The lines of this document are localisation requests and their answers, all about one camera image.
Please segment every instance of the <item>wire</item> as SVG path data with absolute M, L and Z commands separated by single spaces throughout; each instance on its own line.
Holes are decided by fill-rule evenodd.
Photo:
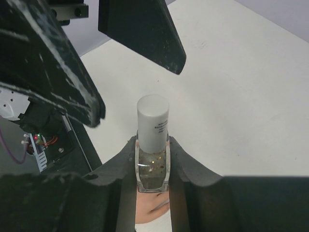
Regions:
M 49 142 L 49 143 L 46 143 L 46 144 L 44 145 L 44 147 L 47 147 L 47 146 L 50 146 L 50 145 L 54 144 L 55 142 L 57 142 L 57 140 L 58 140 L 58 137 L 56 137 L 56 139 L 55 139 L 54 141 Z
M 4 149 L 6 150 L 6 152 L 9 154 L 9 156 L 11 157 L 11 159 L 17 163 L 17 164 L 23 164 L 26 160 L 26 154 L 27 154 L 27 148 L 28 148 L 28 143 L 29 143 L 29 138 L 26 138 L 25 140 L 25 148 L 24 148 L 24 155 L 23 155 L 23 158 L 21 161 L 19 161 L 18 159 L 15 158 L 15 156 L 11 153 L 11 151 L 9 150 L 7 144 L 5 143 L 5 140 L 4 140 L 4 137 L 2 135 L 2 132 L 1 132 L 1 128 L 0 128 L 0 142 L 2 144 L 2 146 L 4 147 Z
M 50 141 L 48 141 L 48 142 L 46 142 L 46 143 L 45 143 L 45 142 L 39 142 L 38 144 L 48 144 L 48 143 L 50 143 L 51 141 L 53 141 L 54 138 L 55 138 L 55 137 L 53 136 L 53 138 L 52 138 Z

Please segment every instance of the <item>red wire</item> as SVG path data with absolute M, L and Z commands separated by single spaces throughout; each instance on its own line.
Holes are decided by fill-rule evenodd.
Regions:
M 54 144 L 55 142 L 57 142 L 57 140 L 58 140 L 58 137 L 56 137 L 56 139 L 53 142 L 45 144 L 44 147 L 47 147 L 47 146 Z
M 48 144 L 48 143 L 52 142 L 52 141 L 54 140 L 54 138 L 55 138 L 55 137 L 53 136 L 53 138 L 52 138 L 50 141 L 48 141 L 48 142 L 46 142 L 46 143 L 45 143 L 45 142 L 39 142 L 38 144 Z

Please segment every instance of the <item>white backdrop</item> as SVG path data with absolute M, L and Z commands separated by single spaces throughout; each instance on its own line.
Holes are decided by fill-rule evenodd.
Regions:
M 136 133 L 138 99 L 157 93 L 170 135 L 211 170 L 309 175 L 309 44 L 233 0 L 169 9 L 187 53 L 179 76 L 115 41 L 82 57 L 107 107 L 87 129 L 102 162 Z M 137 229 L 169 232 L 169 215 Z

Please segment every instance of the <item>purple cable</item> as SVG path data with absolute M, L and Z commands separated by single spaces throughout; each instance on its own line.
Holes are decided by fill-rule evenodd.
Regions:
M 1 128 L 0 128 L 0 142 L 2 144 L 2 146 L 4 147 L 4 149 L 6 150 L 6 152 L 9 154 L 9 156 L 11 157 L 11 159 L 17 163 L 17 164 L 23 164 L 26 160 L 26 154 L 27 154 L 27 148 L 28 148 L 28 144 L 25 144 L 25 151 L 24 151 L 24 156 L 23 159 L 21 161 L 19 161 L 18 159 L 15 158 L 15 156 L 11 153 L 11 151 L 9 150 L 7 144 L 5 143 L 4 137 L 2 135 L 1 132 Z

